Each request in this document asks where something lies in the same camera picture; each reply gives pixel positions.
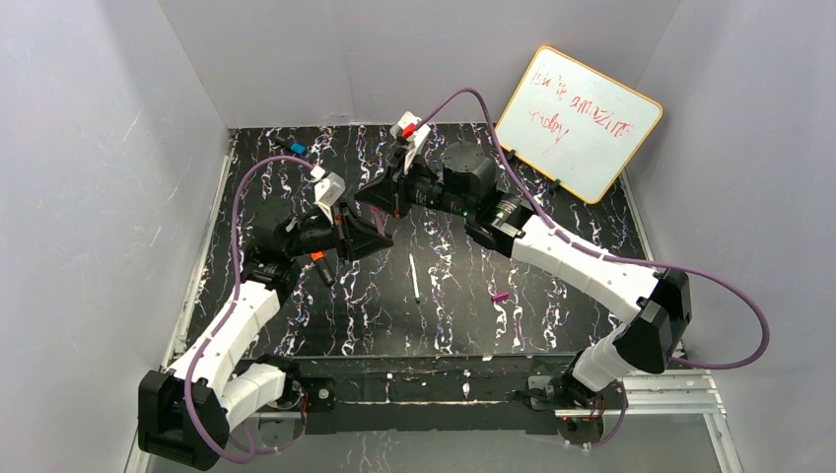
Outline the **black marker orange tip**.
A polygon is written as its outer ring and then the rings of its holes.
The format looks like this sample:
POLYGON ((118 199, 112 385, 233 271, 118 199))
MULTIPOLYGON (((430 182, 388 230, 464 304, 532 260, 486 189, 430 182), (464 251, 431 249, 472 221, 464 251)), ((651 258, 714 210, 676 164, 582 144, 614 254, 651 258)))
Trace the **black marker orange tip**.
POLYGON ((325 253, 323 251, 312 252, 310 254, 310 258, 322 283, 326 287, 333 286, 335 283, 334 271, 331 268, 325 253))

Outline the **white pen green tip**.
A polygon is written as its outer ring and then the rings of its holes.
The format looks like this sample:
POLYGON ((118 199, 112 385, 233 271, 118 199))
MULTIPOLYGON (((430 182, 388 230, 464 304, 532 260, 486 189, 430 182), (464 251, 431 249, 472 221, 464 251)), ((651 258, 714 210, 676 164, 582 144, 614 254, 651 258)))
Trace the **white pen green tip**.
POLYGON ((414 298, 415 303, 419 304, 419 303, 421 303, 421 294, 420 294, 419 285, 418 285, 418 274, 417 274, 417 268, 416 268, 416 264, 415 264, 415 258, 414 258, 413 253, 411 253, 411 252, 408 253, 408 262, 409 262, 409 274, 410 274, 410 278, 411 278, 411 282, 412 282, 412 288, 413 288, 413 298, 414 298))

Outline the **pink pen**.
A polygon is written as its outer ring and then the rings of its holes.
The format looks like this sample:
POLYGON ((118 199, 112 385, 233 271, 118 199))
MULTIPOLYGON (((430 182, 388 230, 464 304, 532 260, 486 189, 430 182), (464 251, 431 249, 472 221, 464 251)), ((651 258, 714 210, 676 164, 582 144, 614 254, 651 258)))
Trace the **pink pen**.
POLYGON ((381 236, 385 236, 385 225, 383 223, 383 217, 382 217, 382 214, 381 214, 379 208, 376 207, 376 206, 372 206, 371 210, 372 210, 373 221, 374 221, 374 224, 376 226, 377 232, 381 236))

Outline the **magenta pen cap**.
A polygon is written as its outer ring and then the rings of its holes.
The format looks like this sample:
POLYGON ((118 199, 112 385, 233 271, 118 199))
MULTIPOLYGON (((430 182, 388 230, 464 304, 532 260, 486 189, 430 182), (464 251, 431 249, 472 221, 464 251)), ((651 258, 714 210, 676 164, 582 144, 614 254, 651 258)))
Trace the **magenta pen cap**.
POLYGON ((493 295, 493 296, 491 297, 491 301, 492 301, 493 303, 503 302, 503 301, 506 301, 506 300, 509 298, 509 296, 510 296, 510 293, 509 293, 509 292, 502 292, 502 293, 499 293, 499 294, 493 295))

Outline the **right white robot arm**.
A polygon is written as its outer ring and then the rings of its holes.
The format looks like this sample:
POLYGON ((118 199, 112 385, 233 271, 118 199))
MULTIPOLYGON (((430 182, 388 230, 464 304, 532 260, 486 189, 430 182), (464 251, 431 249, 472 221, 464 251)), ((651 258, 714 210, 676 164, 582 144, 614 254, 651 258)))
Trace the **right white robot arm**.
POLYGON ((691 318, 687 275, 615 262, 543 223, 528 202, 501 187, 499 171, 472 143, 445 148, 438 172, 398 153, 355 198, 395 218, 413 206, 461 216, 476 243, 535 266, 609 309, 619 325, 573 359, 558 385, 564 393, 589 398, 633 372, 664 372, 691 318))

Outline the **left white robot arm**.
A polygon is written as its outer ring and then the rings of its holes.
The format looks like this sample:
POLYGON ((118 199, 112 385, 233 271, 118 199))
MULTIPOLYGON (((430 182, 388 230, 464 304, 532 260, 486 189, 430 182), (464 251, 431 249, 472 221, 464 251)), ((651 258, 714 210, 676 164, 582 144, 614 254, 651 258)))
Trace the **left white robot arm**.
POLYGON ((240 285, 193 345, 168 368, 148 372, 138 388, 138 446, 149 454, 207 471, 231 431, 259 408, 305 392, 295 363, 267 356, 240 362, 252 339, 292 296, 311 258, 325 284, 333 272, 324 254, 356 261, 392 247, 391 234, 363 220, 346 202, 330 215, 264 211, 244 251, 240 285))

